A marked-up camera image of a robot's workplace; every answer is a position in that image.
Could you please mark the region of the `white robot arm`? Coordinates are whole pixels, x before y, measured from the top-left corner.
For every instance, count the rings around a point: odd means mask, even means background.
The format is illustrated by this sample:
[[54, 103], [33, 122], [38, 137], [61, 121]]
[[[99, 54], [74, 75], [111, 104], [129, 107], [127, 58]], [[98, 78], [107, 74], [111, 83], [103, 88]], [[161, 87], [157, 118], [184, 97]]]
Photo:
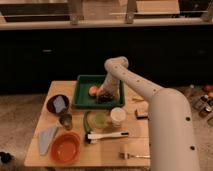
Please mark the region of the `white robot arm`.
[[109, 58], [101, 89], [115, 94], [123, 81], [149, 103], [151, 171], [200, 171], [191, 107], [178, 90], [164, 88], [128, 70], [126, 57]]

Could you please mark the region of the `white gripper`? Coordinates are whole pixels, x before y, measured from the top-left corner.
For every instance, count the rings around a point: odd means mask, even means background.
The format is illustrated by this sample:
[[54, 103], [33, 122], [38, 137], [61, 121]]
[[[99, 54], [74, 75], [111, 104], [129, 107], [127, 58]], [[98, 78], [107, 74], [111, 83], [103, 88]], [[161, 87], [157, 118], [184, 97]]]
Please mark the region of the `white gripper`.
[[118, 90], [119, 90], [118, 84], [105, 84], [105, 83], [103, 83], [98, 88], [96, 99], [99, 96], [113, 96], [114, 99], [116, 99], [119, 96]]

